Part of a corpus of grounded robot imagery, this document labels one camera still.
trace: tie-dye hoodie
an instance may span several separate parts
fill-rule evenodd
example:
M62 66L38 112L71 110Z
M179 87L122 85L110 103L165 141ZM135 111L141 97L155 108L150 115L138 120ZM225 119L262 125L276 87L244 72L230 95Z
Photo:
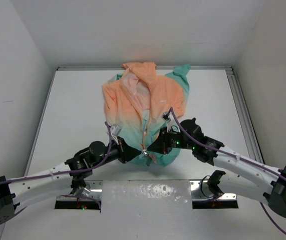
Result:
M131 163L166 166L180 150L175 148L163 155L147 151L147 147L166 126L161 118L164 112L173 107L178 117L184 115L189 93L186 74L190 65L177 66L167 75L156 75L153 62L130 62L122 66L126 69L122 76L117 75L102 85L106 120L122 128L120 137L129 146L142 151Z

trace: jacket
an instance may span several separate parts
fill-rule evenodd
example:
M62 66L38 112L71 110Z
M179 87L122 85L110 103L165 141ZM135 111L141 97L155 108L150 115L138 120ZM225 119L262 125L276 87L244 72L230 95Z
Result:
M175 160L179 149L163 155L147 148L166 126L161 118L164 112L173 107L178 117L184 115L189 92L186 74L190 66L177 66L167 75L156 75L153 62L130 62L122 66L126 69L122 75L102 85L106 120L122 128L119 136L129 146L141 150L131 163L166 166Z

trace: teal sleeve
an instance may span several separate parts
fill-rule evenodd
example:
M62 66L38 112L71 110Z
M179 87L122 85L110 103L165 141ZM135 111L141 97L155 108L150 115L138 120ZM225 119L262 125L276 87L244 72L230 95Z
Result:
M189 95L189 84L186 75L190 69L190 64L176 66L173 72L170 72L165 75L171 79L174 79L182 87L182 89L184 90L184 97L186 102Z

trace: sleeve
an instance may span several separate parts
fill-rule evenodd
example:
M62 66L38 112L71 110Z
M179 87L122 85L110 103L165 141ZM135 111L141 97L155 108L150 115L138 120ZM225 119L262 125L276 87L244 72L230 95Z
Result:
M115 92L110 89L107 84L102 85L103 95L105 99L104 112L106 115L106 121L109 124L114 124L117 114L117 99Z
M178 84L174 84L172 88L172 96L174 96L172 106L175 115L179 118L185 113L186 103L184 91Z

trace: white wall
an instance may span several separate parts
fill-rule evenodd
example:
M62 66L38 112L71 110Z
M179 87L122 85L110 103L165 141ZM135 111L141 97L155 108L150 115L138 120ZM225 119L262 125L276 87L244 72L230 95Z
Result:
M236 71L267 164L286 165L286 0L269 0Z
M50 66L236 63L265 0L11 0Z
M9 0L0 0L0 176L22 176L52 71Z

